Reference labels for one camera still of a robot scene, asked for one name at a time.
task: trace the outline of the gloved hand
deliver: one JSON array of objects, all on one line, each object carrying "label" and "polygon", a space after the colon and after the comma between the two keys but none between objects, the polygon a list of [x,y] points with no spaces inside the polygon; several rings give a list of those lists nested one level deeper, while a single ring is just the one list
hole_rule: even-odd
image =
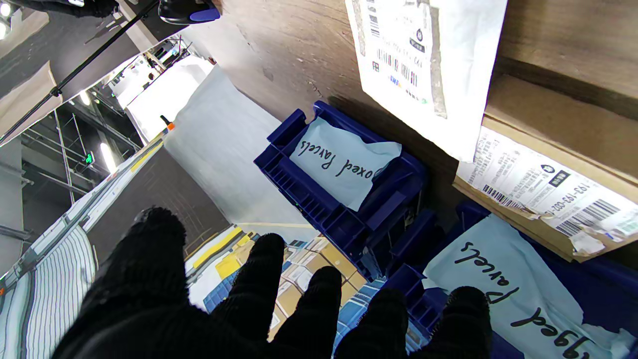
[{"label": "gloved hand", "polygon": [[[341,301],[341,274],[319,269],[296,311],[272,342],[268,331],[284,241],[259,238],[228,298],[210,314],[190,305],[182,258],[185,231],[168,210],[143,212],[101,265],[80,314],[53,358],[330,358]],[[336,358],[404,358],[408,316],[401,293],[382,289]],[[487,358],[489,311],[470,287],[450,295],[421,358]]]}]

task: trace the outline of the blue plastic crate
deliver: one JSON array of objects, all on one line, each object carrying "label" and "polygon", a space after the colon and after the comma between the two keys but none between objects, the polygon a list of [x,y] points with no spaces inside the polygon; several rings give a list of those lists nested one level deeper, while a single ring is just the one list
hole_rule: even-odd
[{"label": "blue plastic crate", "polygon": [[[449,235],[439,243],[439,237],[431,238],[434,250],[419,252],[423,263],[418,270],[402,265],[385,286],[400,290],[406,295],[410,319],[424,334],[431,330],[440,319],[440,313],[447,301],[447,295],[438,288],[425,290],[421,284],[423,268],[443,248],[469,228],[487,217],[490,212],[475,202],[464,202],[457,207],[459,223]],[[597,257],[584,263],[567,262],[521,234],[538,252],[558,280],[570,291],[583,309],[583,321],[602,326],[610,332],[624,328],[638,337],[638,273],[620,264]],[[498,334],[493,336],[493,359],[523,359],[523,354]],[[638,345],[627,357],[638,358]]]},{"label": "blue plastic crate", "polygon": [[[321,101],[315,102],[315,117],[360,136],[366,143],[386,141]],[[301,110],[290,115],[268,136],[270,144],[255,159],[255,164],[314,228],[348,256],[369,280],[374,279],[373,265],[362,261],[364,249],[371,239],[387,234],[403,217],[408,203],[427,184],[427,170],[402,152],[373,179],[373,187],[359,211],[352,211],[289,159],[308,130],[305,120]]]}]

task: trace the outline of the stacked boxes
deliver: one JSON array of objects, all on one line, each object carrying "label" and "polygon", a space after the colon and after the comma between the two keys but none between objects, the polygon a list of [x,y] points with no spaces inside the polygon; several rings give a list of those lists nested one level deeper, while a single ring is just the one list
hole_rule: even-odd
[{"label": "stacked boxes", "polygon": [[284,315],[288,318],[292,315],[299,298],[308,290],[310,278],[320,268],[333,266],[341,273],[341,306],[367,282],[348,258],[328,239],[321,236],[305,248],[297,249],[288,261],[291,265],[281,274],[279,281],[269,340],[272,340],[285,320],[280,320],[279,316]]}]

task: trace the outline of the striped fabric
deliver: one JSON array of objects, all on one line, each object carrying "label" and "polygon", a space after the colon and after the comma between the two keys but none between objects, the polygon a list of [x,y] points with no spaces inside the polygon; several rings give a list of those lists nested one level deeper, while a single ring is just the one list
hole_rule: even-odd
[{"label": "striped fabric", "polygon": [[86,233],[76,227],[36,266],[26,358],[47,359],[78,314],[95,276]]}]

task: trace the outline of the glove finger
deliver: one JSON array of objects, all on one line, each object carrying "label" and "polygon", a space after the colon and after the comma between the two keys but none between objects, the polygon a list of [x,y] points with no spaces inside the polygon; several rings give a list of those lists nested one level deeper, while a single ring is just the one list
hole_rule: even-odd
[{"label": "glove finger", "polygon": [[489,358],[492,327],[485,294],[474,287],[453,290],[430,343],[411,358]]},{"label": "glove finger", "polygon": [[275,306],[285,244],[278,234],[260,237],[239,270],[228,297],[211,312],[249,340],[266,340]]},{"label": "glove finger", "polygon": [[404,358],[407,330],[405,297],[395,289],[382,289],[359,325],[343,337],[334,358]]},{"label": "glove finger", "polygon": [[330,266],[319,269],[310,279],[297,309],[281,325],[272,342],[330,358],[340,303],[341,273]]}]

